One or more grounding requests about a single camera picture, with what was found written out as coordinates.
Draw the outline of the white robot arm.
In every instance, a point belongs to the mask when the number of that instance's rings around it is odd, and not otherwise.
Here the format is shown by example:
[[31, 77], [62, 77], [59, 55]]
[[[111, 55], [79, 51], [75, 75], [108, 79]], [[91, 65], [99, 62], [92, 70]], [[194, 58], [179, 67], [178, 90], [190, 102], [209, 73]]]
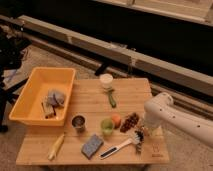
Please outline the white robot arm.
[[213, 121], [192, 116], [172, 107], [174, 100], [166, 92], [159, 93], [144, 103], [144, 122], [149, 130], [168, 122], [213, 148]]

